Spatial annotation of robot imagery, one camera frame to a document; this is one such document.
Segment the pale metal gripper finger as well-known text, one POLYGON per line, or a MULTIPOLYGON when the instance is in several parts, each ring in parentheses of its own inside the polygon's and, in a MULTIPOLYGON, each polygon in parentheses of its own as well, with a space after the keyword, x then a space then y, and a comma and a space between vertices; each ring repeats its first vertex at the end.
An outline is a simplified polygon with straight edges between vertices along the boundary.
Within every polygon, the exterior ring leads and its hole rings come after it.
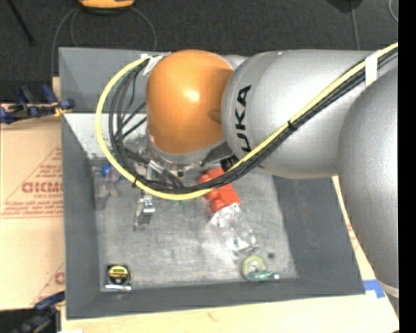
POLYGON ((154 213, 155 207, 153 201, 145 198, 142 208, 142 225, 144 228, 150 224, 154 213))
POLYGON ((134 225, 133 230, 138 231, 143 229, 142 219, 143 219, 143 208, 144 208, 144 200, 140 198, 136 202, 136 208, 135 208, 135 216, 134 216, 134 225))

